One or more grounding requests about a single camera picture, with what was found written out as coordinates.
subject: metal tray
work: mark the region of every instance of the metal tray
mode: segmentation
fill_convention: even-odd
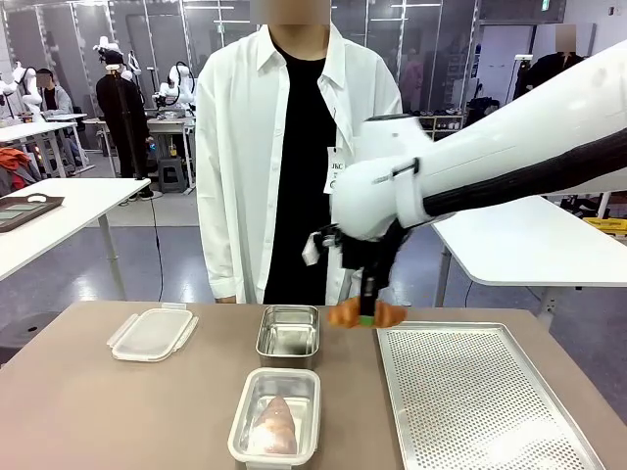
[[[314,370],[320,346],[320,316],[305,305],[273,305],[264,311],[257,337],[262,367]]]
[[[504,325],[415,321],[377,336],[407,470],[604,469]]]
[[[20,225],[61,205],[64,198],[33,193],[28,196],[7,196],[0,199],[0,233],[10,232]]]

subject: perforated metal tray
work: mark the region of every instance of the perforated metal tray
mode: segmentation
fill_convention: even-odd
[[[407,470],[604,469],[504,325],[377,334]]]

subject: shirt collar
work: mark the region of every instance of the shirt collar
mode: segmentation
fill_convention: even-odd
[[[257,71],[259,71],[274,54],[279,52],[272,44],[270,31],[267,24],[264,24],[259,31],[260,41],[257,48]],[[322,76],[326,76],[340,88],[344,88],[345,82],[345,51],[344,38],[334,24],[330,25],[329,45],[326,51],[326,61]]]

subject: brown tabletop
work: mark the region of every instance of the brown tabletop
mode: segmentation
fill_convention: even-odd
[[[0,468],[235,468],[226,441],[246,376],[259,367],[264,308],[188,305],[200,321],[182,350],[159,363],[114,360],[109,337],[131,314],[154,306],[72,305],[0,370]],[[410,317],[505,324],[605,467],[625,468],[627,428],[529,312],[429,308]],[[322,330],[313,468],[403,468],[372,331],[325,322]]]

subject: raw meat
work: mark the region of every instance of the raw meat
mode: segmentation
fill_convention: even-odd
[[[249,453],[294,455],[298,450],[294,419],[282,397],[275,397],[259,417],[248,441]]]

